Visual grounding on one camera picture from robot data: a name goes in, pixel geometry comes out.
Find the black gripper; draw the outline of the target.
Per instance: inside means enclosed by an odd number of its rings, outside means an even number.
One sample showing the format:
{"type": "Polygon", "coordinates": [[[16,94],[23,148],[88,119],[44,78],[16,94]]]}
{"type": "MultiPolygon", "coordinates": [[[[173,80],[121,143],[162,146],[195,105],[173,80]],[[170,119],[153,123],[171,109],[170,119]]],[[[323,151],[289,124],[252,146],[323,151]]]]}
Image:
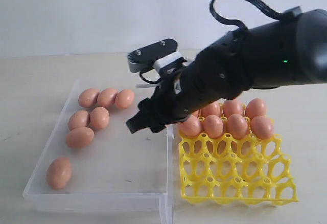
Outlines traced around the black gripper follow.
{"type": "Polygon", "coordinates": [[[141,107],[126,125],[131,133],[150,129],[159,133],[165,124],[184,120],[194,111],[226,93],[226,69],[216,63],[192,63],[166,79],[153,96],[154,109],[141,107]]]}

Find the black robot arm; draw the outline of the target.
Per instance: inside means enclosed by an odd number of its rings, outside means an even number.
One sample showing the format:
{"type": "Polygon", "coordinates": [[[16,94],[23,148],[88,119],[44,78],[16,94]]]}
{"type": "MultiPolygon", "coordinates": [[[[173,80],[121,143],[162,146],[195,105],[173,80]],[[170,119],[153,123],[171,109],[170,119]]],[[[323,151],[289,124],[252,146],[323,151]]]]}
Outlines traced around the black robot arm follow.
{"type": "Polygon", "coordinates": [[[129,53],[132,73],[159,74],[153,95],[127,121],[130,132],[160,132],[214,101],[232,100],[249,89],[326,83],[326,11],[294,9],[288,15],[288,21],[227,32],[193,61],[177,51],[172,39],[129,53]]]}

